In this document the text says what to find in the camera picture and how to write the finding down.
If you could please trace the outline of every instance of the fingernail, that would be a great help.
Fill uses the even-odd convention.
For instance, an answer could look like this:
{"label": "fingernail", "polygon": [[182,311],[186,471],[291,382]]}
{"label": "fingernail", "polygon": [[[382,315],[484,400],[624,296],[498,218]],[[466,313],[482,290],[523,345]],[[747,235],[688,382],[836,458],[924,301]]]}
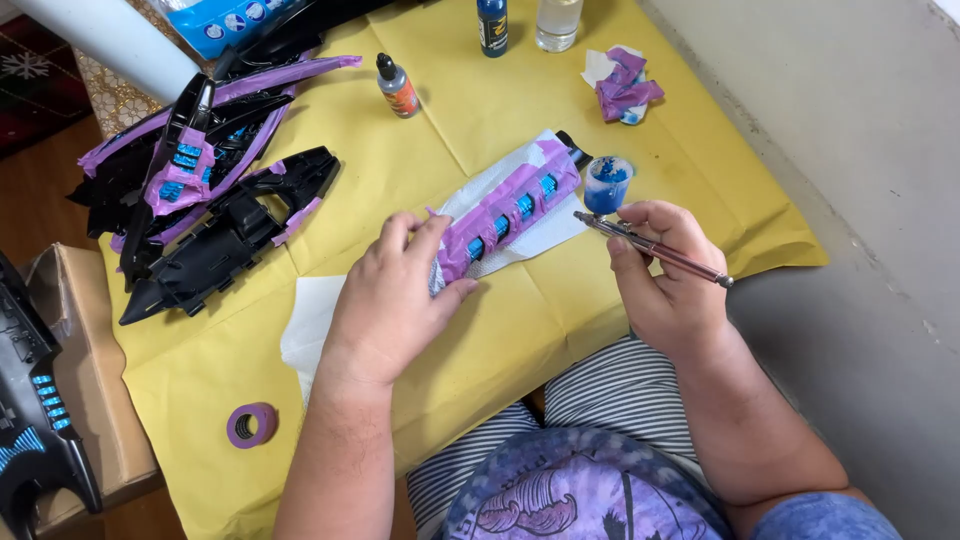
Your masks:
{"label": "fingernail", "polygon": [[616,256],[620,255],[627,249],[627,241],[619,236],[614,236],[613,238],[607,240],[607,251],[610,252],[610,255]]}

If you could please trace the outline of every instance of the cardboard box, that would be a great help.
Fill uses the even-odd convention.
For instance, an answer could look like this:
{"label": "cardboard box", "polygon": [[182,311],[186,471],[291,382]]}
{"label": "cardboard box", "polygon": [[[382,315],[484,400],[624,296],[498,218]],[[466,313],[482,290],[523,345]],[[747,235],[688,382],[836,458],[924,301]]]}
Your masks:
{"label": "cardboard box", "polygon": [[[21,269],[31,300],[63,352],[54,359],[57,388],[104,498],[118,505],[163,484],[147,435],[121,376],[123,350],[113,338],[103,258],[54,244]],[[67,528],[85,517],[80,500],[61,489],[37,504],[38,533]],[[12,538],[0,526],[0,539]]]}

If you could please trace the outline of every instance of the striped shorts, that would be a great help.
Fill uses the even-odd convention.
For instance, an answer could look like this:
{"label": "striped shorts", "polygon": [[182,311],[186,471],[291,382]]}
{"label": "striped shorts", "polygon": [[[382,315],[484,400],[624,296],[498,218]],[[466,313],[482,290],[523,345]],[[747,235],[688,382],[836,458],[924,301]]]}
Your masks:
{"label": "striped shorts", "polygon": [[[620,338],[573,364],[546,384],[544,397],[545,428],[614,431],[696,468],[673,363],[638,339]],[[433,536],[454,496],[487,455],[511,436],[540,428],[517,402],[411,471],[407,489],[418,539]]]}

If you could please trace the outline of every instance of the hand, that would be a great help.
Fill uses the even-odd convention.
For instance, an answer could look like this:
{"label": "hand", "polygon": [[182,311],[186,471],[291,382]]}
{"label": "hand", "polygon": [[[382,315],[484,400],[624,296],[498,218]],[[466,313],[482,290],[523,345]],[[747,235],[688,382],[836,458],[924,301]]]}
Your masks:
{"label": "hand", "polygon": [[[664,201],[642,201],[616,213],[634,224],[636,233],[727,272],[723,252],[707,240],[689,211]],[[708,355],[729,324],[727,290],[665,261],[660,262],[663,274],[652,277],[647,267],[653,259],[624,238],[611,237],[607,250],[636,335],[675,361]]]}
{"label": "hand", "polygon": [[451,221],[439,215],[424,223],[410,212],[387,218],[379,239],[347,273],[318,373],[391,385],[443,331],[477,287],[476,280],[458,280],[430,298],[430,267]]}

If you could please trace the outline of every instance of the orange label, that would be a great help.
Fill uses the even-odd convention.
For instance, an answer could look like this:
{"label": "orange label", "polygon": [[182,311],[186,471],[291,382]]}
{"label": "orange label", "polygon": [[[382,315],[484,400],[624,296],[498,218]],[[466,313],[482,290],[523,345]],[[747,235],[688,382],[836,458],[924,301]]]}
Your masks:
{"label": "orange label", "polygon": [[383,97],[387,98],[387,103],[394,110],[397,116],[409,116],[417,110],[417,93],[414,92],[413,85],[410,84],[410,78],[396,94],[383,92]]}

